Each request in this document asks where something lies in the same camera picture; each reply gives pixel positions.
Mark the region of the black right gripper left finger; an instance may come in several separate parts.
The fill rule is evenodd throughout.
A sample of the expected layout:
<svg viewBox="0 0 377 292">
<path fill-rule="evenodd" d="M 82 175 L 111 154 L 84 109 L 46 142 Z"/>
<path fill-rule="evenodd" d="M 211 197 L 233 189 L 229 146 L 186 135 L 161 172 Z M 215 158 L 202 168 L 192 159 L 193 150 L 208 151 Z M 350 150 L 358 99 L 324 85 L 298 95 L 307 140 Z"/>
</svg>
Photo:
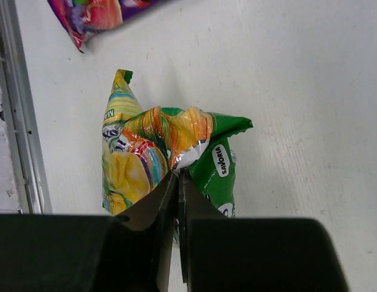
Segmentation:
<svg viewBox="0 0 377 292">
<path fill-rule="evenodd" d="M 92 291 L 167 291 L 178 208 L 178 177 L 168 172 L 136 204 L 112 217 Z"/>
</svg>

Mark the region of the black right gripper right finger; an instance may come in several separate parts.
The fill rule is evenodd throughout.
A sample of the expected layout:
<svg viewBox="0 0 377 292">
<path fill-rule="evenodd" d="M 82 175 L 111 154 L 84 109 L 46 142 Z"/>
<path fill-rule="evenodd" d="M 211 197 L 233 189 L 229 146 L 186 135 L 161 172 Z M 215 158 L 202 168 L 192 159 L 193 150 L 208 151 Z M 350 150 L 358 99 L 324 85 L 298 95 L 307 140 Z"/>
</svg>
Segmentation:
<svg viewBox="0 0 377 292">
<path fill-rule="evenodd" d="M 228 218 L 184 172 L 179 223 L 189 291 L 348 290 L 331 238 L 315 219 Z"/>
</svg>

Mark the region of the green Fox's candy bag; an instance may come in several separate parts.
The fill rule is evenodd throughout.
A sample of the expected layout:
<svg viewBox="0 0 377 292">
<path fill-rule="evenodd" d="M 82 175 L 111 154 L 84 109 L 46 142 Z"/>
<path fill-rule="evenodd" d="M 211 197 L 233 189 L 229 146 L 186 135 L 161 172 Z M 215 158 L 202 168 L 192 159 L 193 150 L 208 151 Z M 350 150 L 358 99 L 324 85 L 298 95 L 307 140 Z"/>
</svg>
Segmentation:
<svg viewBox="0 0 377 292">
<path fill-rule="evenodd" d="M 117 215 L 153 191 L 168 172 L 187 170 L 200 194 L 235 217 L 237 157 L 229 138 L 253 127 L 247 117 L 156 106 L 143 110 L 119 69 L 102 125 L 103 207 Z"/>
</svg>

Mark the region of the purple Fox's candy bag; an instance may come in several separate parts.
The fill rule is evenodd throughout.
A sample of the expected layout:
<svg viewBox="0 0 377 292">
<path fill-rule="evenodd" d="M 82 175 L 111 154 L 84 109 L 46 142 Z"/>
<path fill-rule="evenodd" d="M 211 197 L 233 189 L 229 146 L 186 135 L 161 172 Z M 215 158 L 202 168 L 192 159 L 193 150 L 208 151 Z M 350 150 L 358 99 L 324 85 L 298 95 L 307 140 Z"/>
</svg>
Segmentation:
<svg viewBox="0 0 377 292">
<path fill-rule="evenodd" d="M 116 30 L 167 5 L 168 1 L 48 0 L 77 50 L 85 52 L 90 38 Z"/>
</svg>

